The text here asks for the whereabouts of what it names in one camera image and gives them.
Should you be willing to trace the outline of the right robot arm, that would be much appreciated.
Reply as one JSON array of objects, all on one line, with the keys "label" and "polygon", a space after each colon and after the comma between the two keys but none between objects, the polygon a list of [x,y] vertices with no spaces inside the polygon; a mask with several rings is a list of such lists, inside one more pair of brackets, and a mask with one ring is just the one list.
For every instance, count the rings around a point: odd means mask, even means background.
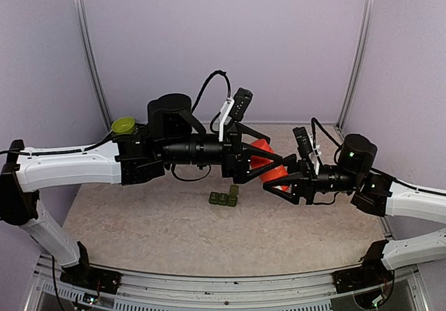
[{"label": "right robot arm", "polygon": [[[314,168],[309,158],[309,138],[303,128],[295,129],[301,158],[294,160],[292,172],[265,182],[263,189],[282,199],[299,204],[314,203],[316,193],[344,192],[351,204],[369,215],[405,216],[445,223],[445,191],[421,188],[373,168],[377,146],[359,134],[345,136],[336,152],[334,165]],[[384,270],[445,258],[445,229],[402,240],[372,243],[363,257],[356,278],[370,286]]]}]

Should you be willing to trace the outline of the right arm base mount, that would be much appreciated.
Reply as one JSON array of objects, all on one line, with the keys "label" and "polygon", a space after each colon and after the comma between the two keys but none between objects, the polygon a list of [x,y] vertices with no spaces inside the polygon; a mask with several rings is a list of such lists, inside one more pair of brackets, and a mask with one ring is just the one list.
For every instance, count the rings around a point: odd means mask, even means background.
[{"label": "right arm base mount", "polygon": [[394,274],[385,268],[358,266],[335,271],[332,278],[336,292],[342,294],[390,282]]}]

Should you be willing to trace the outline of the green pill organizer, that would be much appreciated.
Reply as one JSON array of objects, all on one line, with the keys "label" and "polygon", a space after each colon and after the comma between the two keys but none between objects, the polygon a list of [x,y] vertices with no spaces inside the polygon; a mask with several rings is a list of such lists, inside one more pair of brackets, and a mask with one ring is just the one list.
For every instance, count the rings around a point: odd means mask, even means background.
[{"label": "green pill organizer", "polygon": [[238,203],[239,186],[231,185],[228,192],[211,192],[208,203],[220,206],[235,207]]}]

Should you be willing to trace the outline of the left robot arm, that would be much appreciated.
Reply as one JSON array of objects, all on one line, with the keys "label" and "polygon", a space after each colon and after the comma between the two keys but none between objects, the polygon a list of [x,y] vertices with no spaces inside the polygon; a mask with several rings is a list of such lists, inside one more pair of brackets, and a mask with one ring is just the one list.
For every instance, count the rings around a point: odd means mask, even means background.
[{"label": "left robot arm", "polygon": [[176,165],[219,165],[223,177],[244,184],[285,162],[242,141],[243,135],[261,138],[240,122],[250,100],[250,92],[243,89],[229,101],[231,120],[217,134],[207,132],[193,115],[189,96],[170,93],[149,102],[147,123],[119,130],[91,146],[36,149],[15,140],[1,169],[1,219],[27,231],[64,273],[91,286],[98,272],[89,264],[86,248],[46,212],[40,190],[85,183],[147,183]]}]

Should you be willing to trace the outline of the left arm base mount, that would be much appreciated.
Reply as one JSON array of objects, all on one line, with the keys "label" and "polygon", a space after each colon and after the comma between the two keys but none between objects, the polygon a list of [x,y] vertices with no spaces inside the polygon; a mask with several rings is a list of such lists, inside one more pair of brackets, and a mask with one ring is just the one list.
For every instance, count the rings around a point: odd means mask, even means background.
[{"label": "left arm base mount", "polygon": [[99,293],[116,295],[121,283],[121,274],[95,267],[77,273],[74,270],[63,269],[60,281]]}]

